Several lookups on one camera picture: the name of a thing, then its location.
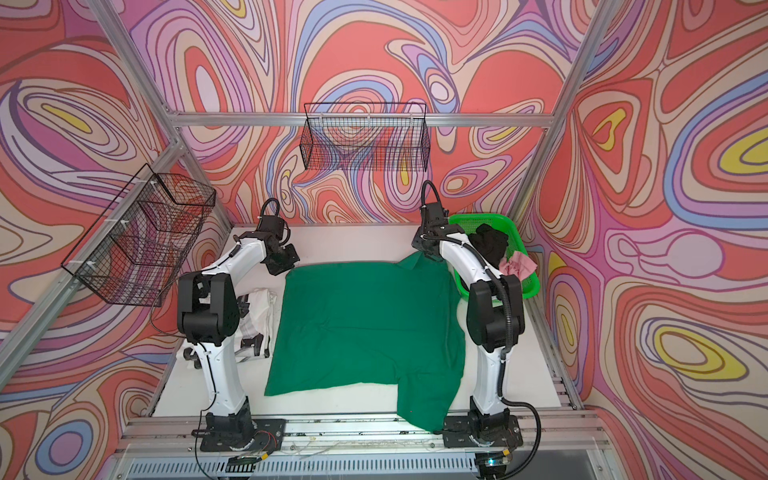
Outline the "green t shirt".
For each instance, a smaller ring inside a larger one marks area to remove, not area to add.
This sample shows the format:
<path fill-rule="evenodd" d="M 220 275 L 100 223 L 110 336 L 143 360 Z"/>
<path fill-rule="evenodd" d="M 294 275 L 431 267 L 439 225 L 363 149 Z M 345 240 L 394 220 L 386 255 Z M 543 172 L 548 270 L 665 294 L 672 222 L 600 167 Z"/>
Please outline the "green t shirt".
<path fill-rule="evenodd" d="M 286 276 L 264 393 L 395 385 L 398 416 L 439 430 L 465 367 L 459 301 L 447 267 L 420 252 L 298 267 Z"/>

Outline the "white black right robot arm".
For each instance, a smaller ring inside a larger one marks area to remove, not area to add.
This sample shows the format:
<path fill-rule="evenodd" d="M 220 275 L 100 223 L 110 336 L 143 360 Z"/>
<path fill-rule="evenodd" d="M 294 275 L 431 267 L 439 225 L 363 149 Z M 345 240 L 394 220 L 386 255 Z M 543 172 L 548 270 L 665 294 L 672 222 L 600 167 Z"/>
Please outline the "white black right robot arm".
<path fill-rule="evenodd" d="M 435 200 L 428 200 L 433 192 Z M 480 446 L 497 442 L 513 450 L 521 437 L 504 399 L 507 356 L 524 331 L 521 282 L 503 275 L 471 244 L 468 235 L 448 219 L 437 188 L 425 180 L 420 193 L 420 225 L 412 246 L 427 258 L 446 262 L 469 288 L 465 324 L 477 347 L 476 383 L 467 414 L 468 435 Z"/>

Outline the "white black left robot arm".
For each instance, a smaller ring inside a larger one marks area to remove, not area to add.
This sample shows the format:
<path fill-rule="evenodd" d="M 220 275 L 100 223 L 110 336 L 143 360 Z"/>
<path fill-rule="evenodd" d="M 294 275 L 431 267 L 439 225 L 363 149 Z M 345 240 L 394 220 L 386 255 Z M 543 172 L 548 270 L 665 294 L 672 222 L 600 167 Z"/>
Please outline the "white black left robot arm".
<path fill-rule="evenodd" d="M 249 305 L 235 285 L 258 265 L 272 276 L 292 269 L 299 256 L 290 237 L 279 201 L 269 198 L 255 229 L 237 236 L 213 265 L 178 279 L 177 329 L 197 355 L 209 397 L 193 431 L 204 452 L 262 448 L 236 366 L 235 335 Z"/>

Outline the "white printed t shirt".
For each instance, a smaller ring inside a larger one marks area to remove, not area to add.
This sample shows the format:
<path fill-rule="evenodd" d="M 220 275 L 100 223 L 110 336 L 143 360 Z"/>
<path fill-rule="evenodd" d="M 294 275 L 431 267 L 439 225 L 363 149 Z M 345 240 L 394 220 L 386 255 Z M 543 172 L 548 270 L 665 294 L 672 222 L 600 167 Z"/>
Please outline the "white printed t shirt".
<path fill-rule="evenodd" d="M 202 368 L 196 345 L 207 342 L 220 346 L 227 338 L 234 340 L 240 362 L 269 357 L 276 301 L 274 292 L 262 288 L 237 296 L 228 287 L 211 290 L 199 283 L 181 286 L 177 328 L 185 338 L 182 356 L 187 366 Z"/>

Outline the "black t shirt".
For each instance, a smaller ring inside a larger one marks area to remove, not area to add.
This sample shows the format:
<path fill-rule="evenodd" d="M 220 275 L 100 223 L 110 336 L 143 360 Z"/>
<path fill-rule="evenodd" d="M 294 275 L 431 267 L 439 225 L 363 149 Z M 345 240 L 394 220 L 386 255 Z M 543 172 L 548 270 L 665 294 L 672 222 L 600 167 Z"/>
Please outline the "black t shirt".
<path fill-rule="evenodd" d="M 473 233 L 468 235 L 468 239 L 472 246 L 495 268 L 498 268 L 501 261 L 506 257 L 509 236 L 487 223 L 479 225 Z"/>

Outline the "pink t shirt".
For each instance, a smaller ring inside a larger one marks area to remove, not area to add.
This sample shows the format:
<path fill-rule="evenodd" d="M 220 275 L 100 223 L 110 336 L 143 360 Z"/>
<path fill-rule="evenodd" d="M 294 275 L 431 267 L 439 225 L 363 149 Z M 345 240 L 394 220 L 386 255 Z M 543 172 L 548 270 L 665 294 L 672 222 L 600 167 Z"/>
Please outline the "pink t shirt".
<path fill-rule="evenodd" d="M 536 272 L 537 264 L 526 254 L 514 251 L 508 258 L 500 261 L 498 270 L 505 276 L 514 275 L 523 281 Z"/>

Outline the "green plastic laundry basket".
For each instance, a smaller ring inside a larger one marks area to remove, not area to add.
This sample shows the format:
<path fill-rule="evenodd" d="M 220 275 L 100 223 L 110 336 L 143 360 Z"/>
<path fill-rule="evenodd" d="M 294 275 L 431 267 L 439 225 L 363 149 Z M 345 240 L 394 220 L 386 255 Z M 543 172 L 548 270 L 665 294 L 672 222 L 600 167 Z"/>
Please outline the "green plastic laundry basket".
<path fill-rule="evenodd" d="M 522 296 L 532 298 L 539 293 L 537 264 L 528 256 L 514 222 L 500 214 L 455 214 L 449 223 L 467 234 L 470 244 L 503 275 L 516 275 L 521 281 Z"/>

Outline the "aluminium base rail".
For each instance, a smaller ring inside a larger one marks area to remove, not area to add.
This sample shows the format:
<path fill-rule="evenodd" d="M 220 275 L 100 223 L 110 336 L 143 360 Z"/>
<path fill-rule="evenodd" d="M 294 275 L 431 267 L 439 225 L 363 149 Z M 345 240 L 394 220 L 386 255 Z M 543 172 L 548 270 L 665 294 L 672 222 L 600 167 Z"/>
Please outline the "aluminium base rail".
<path fill-rule="evenodd" d="M 471 440 L 450 447 L 393 414 L 282 415 L 280 429 L 260 433 L 269 454 L 243 462 L 236 452 L 202 451 L 194 417 L 130 422 L 104 473 L 106 479 L 477 479 L 522 466 L 522 479 L 619 479 L 612 446 L 593 414 L 517 411 L 524 443 Z"/>

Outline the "aluminium frame profile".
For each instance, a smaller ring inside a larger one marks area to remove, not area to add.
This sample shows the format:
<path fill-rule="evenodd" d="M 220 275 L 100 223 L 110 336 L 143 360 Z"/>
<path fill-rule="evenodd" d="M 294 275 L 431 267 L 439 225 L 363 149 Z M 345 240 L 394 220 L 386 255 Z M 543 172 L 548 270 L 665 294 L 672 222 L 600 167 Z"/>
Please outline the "aluminium frame profile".
<path fill-rule="evenodd" d="M 293 113 L 423 102 L 434 113 L 551 110 L 593 1 L 118 1 L 166 111 Z M 186 126 L 229 221 L 277 197 L 296 224 L 418 220 L 410 172 L 305 172 L 294 126 Z M 1 330 L 138 171 L 171 143 L 84 1 L 1 7 Z"/>

